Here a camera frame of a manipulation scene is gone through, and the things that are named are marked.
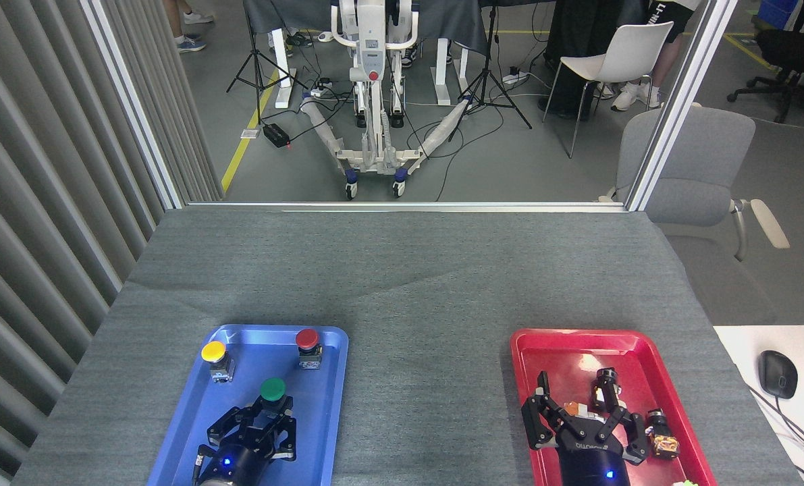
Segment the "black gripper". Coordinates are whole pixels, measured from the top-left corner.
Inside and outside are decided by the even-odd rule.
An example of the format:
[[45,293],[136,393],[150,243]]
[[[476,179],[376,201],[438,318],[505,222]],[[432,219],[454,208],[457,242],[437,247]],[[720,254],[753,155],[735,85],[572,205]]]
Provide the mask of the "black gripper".
[[270,462],[296,461],[296,419],[283,412],[263,425],[257,441],[248,439],[248,428],[262,406],[233,406],[207,429],[211,446],[198,447],[197,485],[257,485]]
[[[538,386],[521,406],[529,449],[557,447],[562,485],[630,485],[626,463],[642,464],[648,456],[645,419],[640,413],[615,406],[606,419],[603,441],[598,440],[599,421],[581,422],[585,436],[575,435],[574,418],[550,394],[549,376],[541,371]],[[614,436],[617,425],[624,427],[624,447]]]

